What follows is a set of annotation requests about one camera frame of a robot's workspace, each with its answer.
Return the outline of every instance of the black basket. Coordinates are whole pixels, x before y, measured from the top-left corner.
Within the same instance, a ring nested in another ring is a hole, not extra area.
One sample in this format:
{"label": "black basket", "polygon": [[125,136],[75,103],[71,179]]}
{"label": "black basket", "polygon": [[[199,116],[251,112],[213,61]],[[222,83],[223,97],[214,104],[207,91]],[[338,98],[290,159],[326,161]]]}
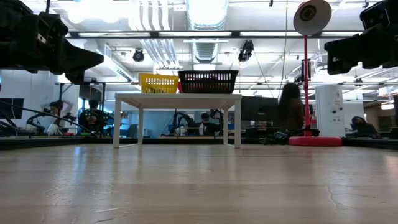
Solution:
{"label": "black basket", "polygon": [[178,71],[183,93],[224,93],[234,91],[237,70]]}

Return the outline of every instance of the red lamp base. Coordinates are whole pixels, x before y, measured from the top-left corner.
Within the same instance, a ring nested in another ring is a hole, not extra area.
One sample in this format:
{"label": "red lamp base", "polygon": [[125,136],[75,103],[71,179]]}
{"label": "red lamp base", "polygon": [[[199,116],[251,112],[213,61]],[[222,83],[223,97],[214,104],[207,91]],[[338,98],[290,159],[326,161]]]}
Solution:
{"label": "red lamp base", "polygon": [[289,145],[291,146],[325,146],[336,147],[342,146],[343,141],[339,137],[290,137]]}

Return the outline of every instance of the tabletop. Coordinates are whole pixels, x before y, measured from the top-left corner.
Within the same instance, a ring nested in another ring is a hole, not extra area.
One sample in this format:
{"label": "tabletop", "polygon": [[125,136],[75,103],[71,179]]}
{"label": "tabletop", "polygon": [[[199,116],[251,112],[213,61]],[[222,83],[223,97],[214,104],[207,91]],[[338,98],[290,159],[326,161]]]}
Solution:
{"label": "tabletop", "polygon": [[241,98],[240,94],[115,94],[115,99],[137,108],[158,109],[231,108]]}

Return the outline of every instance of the table leg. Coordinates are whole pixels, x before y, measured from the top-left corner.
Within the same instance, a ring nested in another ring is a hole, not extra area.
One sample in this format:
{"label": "table leg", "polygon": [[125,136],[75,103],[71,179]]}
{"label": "table leg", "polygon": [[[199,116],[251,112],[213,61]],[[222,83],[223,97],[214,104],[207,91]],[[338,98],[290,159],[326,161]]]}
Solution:
{"label": "table leg", "polygon": [[235,101],[235,149],[241,148],[241,99]]}
{"label": "table leg", "polygon": [[114,104],[114,128],[113,128],[113,147],[120,147],[120,124],[121,124],[121,107],[122,101],[120,99],[116,99]]}
{"label": "table leg", "polygon": [[228,144],[228,108],[224,109],[224,144]]}
{"label": "table leg", "polygon": [[139,108],[139,121],[138,121],[138,144],[142,144],[142,135],[144,132],[144,109]]}

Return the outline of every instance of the window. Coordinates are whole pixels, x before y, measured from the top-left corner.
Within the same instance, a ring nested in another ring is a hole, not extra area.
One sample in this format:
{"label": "window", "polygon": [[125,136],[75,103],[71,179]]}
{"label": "window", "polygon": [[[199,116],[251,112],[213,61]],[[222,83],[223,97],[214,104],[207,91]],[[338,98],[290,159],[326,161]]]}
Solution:
{"label": "window", "polygon": [[79,97],[77,100],[77,113],[79,113],[80,108],[83,107],[83,99]]}
{"label": "window", "polygon": [[88,100],[85,101],[85,109],[90,108],[89,104],[88,104]]}

